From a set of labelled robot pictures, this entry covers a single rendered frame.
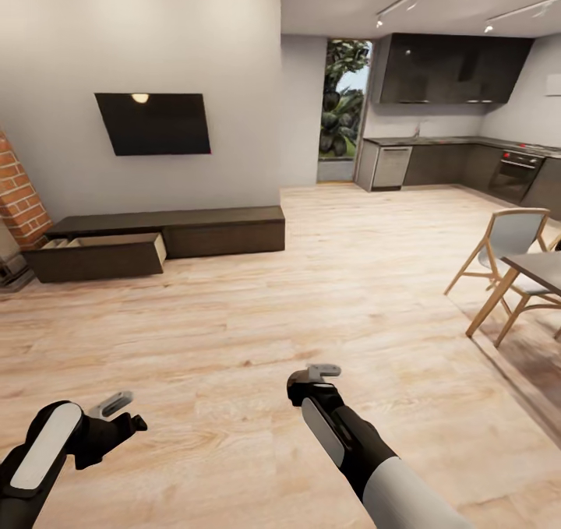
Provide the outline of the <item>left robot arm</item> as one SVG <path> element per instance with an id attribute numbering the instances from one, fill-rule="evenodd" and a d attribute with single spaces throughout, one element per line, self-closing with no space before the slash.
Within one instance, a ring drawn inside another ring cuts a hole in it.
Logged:
<path id="1" fill-rule="evenodd" d="M 108 416 L 134 401 L 131 390 L 114 396 L 84 414 L 69 401 L 42 409 L 31 422 L 26 443 L 16 446 L 0 464 L 0 529 L 32 529 L 67 455 L 76 470 L 95 464 L 147 424 L 126 411 Z"/>

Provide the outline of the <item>pillar candle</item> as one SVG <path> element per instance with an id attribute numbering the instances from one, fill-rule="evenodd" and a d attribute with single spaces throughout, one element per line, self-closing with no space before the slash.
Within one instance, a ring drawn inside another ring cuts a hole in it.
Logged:
<path id="1" fill-rule="evenodd" d="M 300 369 L 300 371 L 295 371 L 291 376 L 288 378 L 287 388 L 292 386 L 292 383 L 307 383 L 309 378 L 309 374 L 307 369 Z"/>

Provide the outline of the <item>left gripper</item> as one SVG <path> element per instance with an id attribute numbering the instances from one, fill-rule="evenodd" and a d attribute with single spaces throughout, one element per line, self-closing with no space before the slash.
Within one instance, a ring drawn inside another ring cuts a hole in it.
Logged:
<path id="1" fill-rule="evenodd" d="M 102 419 L 98 419 L 98 421 L 101 423 L 101 432 L 96 443 L 84 454 L 75 454 L 75 465 L 78 471 L 101 460 L 109 451 L 122 444 L 126 439 L 131 438 L 136 431 L 145 432 L 147 430 L 147 424 L 140 417 L 140 414 L 131 418 L 128 411 L 112 421 Z"/>

